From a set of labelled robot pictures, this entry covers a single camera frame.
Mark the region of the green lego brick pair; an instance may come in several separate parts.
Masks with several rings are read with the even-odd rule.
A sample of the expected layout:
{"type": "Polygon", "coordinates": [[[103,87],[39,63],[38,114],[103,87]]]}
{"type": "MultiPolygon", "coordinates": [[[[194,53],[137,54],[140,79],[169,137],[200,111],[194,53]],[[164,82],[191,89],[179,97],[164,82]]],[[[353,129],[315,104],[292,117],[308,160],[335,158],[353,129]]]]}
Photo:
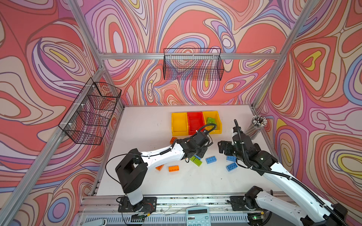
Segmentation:
{"type": "Polygon", "coordinates": [[[199,158],[197,158],[196,156],[191,157],[190,161],[193,162],[198,167],[200,167],[202,165],[202,161],[199,158]]]}

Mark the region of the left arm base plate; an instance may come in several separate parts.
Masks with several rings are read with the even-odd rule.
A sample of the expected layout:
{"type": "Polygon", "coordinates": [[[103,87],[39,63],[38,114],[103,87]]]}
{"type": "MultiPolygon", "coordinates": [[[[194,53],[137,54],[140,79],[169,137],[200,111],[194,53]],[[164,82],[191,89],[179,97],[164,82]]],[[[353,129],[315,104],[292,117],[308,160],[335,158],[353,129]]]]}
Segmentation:
{"type": "Polygon", "coordinates": [[[157,198],[156,197],[144,197],[138,204],[131,204],[127,196],[120,196],[116,198],[118,203],[118,212],[121,213],[133,213],[144,212],[153,213],[156,211],[157,198]]]}

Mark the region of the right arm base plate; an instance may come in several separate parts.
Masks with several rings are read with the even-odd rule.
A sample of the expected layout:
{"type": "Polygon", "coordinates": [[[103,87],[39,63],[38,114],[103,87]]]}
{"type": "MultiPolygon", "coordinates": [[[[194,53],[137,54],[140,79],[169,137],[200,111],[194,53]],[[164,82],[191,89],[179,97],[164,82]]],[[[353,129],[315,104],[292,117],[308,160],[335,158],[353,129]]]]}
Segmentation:
{"type": "Polygon", "coordinates": [[[256,209],[254,199],[248,196],[231,196],[229,203],[233,211],[253,211],[256,209]]]}

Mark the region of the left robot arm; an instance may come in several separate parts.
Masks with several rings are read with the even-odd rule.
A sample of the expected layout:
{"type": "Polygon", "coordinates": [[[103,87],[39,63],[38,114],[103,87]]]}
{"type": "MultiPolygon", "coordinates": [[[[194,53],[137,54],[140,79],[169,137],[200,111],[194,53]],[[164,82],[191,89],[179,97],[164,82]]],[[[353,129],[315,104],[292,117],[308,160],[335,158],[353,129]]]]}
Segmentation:
{"type": "Polygon", "coordinates": [[[209,123],[196,133],[183,139],[176,139],[171,145],[150,152],[139,152],[132,149],[128,153],[120,154],[124,158],[116,166],[118,182],[123,193],[132,206],[144,203],[144,196],[140,187],[149,168],[155,168],[166,163],[190,159],[194,155],[204,157],[208,147],[213,144],[209,134],[217,128],[215,123],[209,123]]]}

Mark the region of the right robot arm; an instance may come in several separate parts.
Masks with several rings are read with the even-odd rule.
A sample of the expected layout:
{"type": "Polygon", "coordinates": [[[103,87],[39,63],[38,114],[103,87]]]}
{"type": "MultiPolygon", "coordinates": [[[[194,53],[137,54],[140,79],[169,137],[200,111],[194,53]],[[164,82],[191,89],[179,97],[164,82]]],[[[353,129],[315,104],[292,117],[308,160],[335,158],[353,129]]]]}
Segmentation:
{"type": "Polygon", "coordinates": [[[245,206],[268,210],[298,226],[346,226],[348,210],[340,203],[332,204],[294,177],[269,152],[253,143],[236,124],[231,141],[218,142],[219,152],[234,156],[243,167],[255,171],[274,183],[296,204],[281,200],[260,187],[252,187],[244,196],[245,206]]]}

